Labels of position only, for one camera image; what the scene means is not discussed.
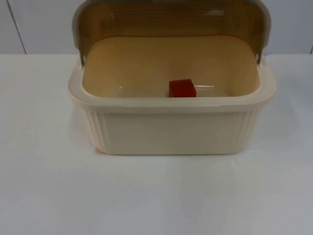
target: red block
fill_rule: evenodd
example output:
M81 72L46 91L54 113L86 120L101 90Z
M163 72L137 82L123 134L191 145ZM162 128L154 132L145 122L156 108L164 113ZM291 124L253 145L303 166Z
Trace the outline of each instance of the red block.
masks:
M190 79L170 81L169 97L197 97L197 92Z

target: white table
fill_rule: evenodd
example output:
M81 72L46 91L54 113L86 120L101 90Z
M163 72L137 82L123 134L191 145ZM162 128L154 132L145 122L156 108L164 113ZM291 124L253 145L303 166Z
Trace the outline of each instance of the white table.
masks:
M312 235L313 56L232 156L96 153L67 93L76 55L0 56L0 234Z

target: white wall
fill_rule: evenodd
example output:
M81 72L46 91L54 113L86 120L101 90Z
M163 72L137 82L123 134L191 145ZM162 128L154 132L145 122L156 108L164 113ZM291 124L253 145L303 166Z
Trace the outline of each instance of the white wall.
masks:
M9 0L26 52L77 53L71 18L83 1ZM310 53L313 0L263 0L263 3L272 17L270 40L264 54Z
M0 0L0 54L24 53L5 0Z

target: plastic container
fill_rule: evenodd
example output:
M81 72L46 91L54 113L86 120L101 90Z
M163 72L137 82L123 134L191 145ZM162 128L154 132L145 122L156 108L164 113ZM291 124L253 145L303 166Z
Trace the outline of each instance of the plastic container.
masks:
M262 60L259 2L89 0L73 20L80 59L68 82L92 145L108 154L232 154L276 89ZM168 98L191 79L196 98Z

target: tinted translucent lid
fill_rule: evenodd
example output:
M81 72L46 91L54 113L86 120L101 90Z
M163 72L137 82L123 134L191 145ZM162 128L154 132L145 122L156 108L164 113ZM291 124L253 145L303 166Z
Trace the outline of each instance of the tinted translucent lid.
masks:
M114 36L235 36L249 44L259 62L269 28L269 13L258 0L87 0L73 18L83 65L96 42Z

